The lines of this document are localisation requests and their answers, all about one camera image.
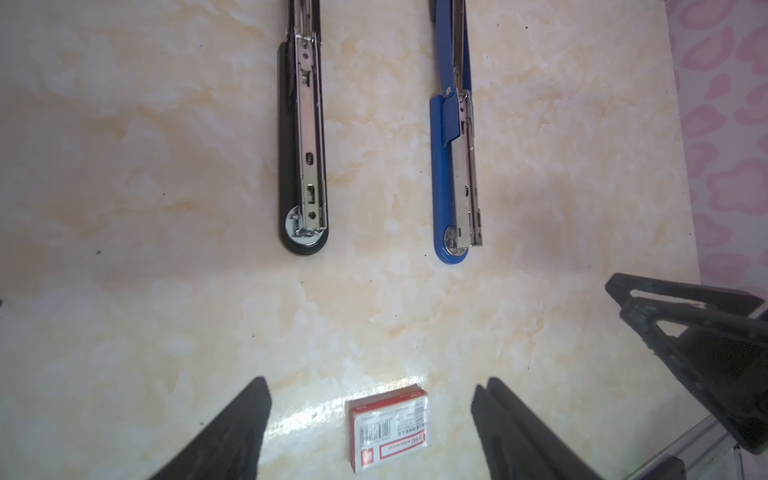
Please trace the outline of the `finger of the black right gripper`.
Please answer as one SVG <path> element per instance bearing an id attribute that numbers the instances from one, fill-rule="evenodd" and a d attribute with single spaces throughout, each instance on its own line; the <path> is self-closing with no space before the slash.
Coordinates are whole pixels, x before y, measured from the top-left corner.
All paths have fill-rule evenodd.
<path id="1" fill-rule="evenodd" d="M 750 298 L 729 311 L 633 298 L 620 317 L 745 450 L 767 451 L 767 322 Z"/>
<path id="2" fill-rule="evenodd" d="M 605 290 L 620 306 L 624 306 L 629 301 L 633 291 L 639 291 L 701 302 L 721 312 L 745 317 L 765 303 L 763 299 L 742 290 L 652 279 L 624 273 L 615 273 L 606 283 Z"/>

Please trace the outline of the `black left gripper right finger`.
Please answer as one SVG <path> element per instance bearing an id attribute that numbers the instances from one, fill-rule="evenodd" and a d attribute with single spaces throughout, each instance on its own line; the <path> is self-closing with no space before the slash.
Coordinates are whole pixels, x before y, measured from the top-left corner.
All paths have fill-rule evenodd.
<path id="1" fill-rule="evenodd" d="M 597 479 L 500 379 L 475 389 L 471 414 L 492 479 Z"/>

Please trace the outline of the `red white staple box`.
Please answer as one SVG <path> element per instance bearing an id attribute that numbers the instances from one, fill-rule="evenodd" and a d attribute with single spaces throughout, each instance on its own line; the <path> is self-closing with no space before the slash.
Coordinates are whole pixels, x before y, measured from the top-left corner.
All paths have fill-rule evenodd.
<path id="1" fill-rule="evenodd" d="M 392 462 L 431 444 L 430 399 L 417 384 L 348 403 L 352 470 Z"/>

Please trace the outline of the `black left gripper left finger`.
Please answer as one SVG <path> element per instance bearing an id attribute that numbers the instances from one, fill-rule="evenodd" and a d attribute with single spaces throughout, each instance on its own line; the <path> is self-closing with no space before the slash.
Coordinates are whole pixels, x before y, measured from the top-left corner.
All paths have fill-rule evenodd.
<path id="1" fill-rule="evenodd" d="M 152 480 L 255 480 L 271 406 L 266 380 L 253 379 Z"/>

